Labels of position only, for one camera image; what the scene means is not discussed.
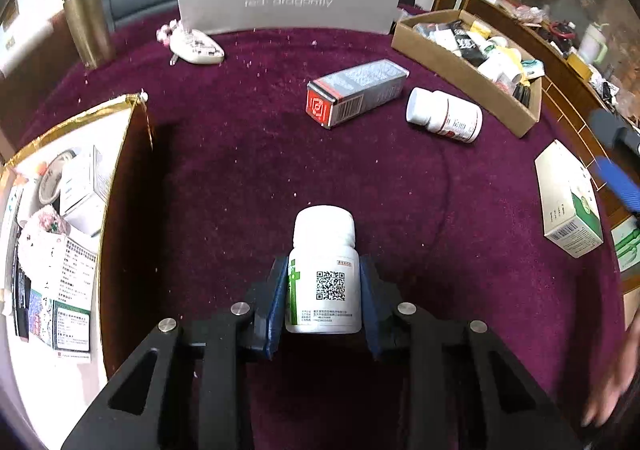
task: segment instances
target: qr code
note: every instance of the qr code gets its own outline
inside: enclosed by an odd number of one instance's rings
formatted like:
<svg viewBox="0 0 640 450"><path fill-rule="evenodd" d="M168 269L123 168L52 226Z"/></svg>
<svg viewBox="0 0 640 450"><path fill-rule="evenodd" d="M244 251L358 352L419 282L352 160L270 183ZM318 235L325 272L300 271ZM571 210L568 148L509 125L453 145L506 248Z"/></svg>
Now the qr code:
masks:
<svg viewBox="0 0 640 450"><path fill-rule="evenodd" d="M344 300L344 273L318 271L316 273L316 300Z"/></svg>

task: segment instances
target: white pill bottle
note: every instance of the white pill bottle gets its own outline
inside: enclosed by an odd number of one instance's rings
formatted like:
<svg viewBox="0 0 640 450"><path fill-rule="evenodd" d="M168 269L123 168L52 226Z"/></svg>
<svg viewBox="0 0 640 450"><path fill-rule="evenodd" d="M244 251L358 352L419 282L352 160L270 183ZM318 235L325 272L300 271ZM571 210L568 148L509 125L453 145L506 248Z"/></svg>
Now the white pill bottle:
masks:
<svg viewBox="0 0 640 450"><path fill-rule="evenodd" d="M482 128L482 110L476 104L443 93L416 87L406 106L406 120L429 132L471 143Z"/></svg>
<svg viewBox="0 0 640 450"><path fill-rule="evenodd" d="M291 333L348 334L362 327L353 217L312 206L296 217L285 325Z"/></svg>

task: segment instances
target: screw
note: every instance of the screw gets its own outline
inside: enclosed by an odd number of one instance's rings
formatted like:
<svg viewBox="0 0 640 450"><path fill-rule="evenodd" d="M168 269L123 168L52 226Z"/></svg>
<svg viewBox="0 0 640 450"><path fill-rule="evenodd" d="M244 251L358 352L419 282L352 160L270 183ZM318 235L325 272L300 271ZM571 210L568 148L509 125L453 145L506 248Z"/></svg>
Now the screw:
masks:
<svg viewBox="0 0 640 450"><path fill-rule="evenodd" d="M231 312L236 316L246 315L250 309L247 302L236 302L231 306Z"/></svg>
<svg viewBox="0 0 640 450"><path fill-rule="evenodd" d="M412 315L418 311L418 308L411 302L401 302L398 304L398 311L403 315Z"/></svg>
<svg viewBox="0 0 640 450"><path fill-rule="evenodd" d="M470 324L469 327L471 327L471 330L475 333L485 333L486 330L488 329L488 327L486 326L486 324L482 321L482 320L473 320Z"/></svg>
<svg viewBox="0 0 640 450"><path fill-rule="evenodd" d="M173 318L165 318L158 324L158 329L160 329L163 333L168 333L169 331L173 331L177 325L178 322L176 322Z"/></svg>

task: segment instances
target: barcode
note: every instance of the barcode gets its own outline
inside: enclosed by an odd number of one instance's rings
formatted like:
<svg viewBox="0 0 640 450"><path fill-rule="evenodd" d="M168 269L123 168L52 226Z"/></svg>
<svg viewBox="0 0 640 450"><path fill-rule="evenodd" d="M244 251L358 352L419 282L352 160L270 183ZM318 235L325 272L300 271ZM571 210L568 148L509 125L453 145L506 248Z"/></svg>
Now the barcode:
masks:
<svg viewBox="0 0 640 450"><path fill-rule="evenodd" d="M349 100L344 100L343 102L335 105L332 113L335 116L335 119L331 120L332 125L348 120L358 114L360 112L360 107L362 106L362 96L363 95L360 94L359 96L354 96Z"/></svg>
<svg viewBox="0 0 640 450"><path fill-rule="evenodd" d="M567 235L569 235L570 233L574 232L577 229L578 229L578 226L576 226L573 223L569 223L569 224L567 224L567 226L563 226L558 231L553 232L551 234L551 238L553 240L560 240L563 237L566 237Z"/></svg>
<svg viewBox="0 0 640 450"><path fill-rule="evenodd" d="M345 300L344 273L318 271L316 273L316 300Z"/></svg>

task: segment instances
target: human hand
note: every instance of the human hand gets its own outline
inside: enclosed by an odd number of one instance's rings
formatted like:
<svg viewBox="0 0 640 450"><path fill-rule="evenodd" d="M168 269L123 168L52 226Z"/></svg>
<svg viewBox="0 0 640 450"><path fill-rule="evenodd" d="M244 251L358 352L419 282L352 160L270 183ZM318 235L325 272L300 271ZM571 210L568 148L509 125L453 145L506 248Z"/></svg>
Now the human hand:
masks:
<svg viewBox="0 0 640 450"><path fill-rule="evenodd" d="M582 418L582 426L594 422L602 425L609 419L620 397L631 385L638 366L640 350L640 310L636 312L626 330L616 358L610 364L600 383L591 391Z"/></svg>

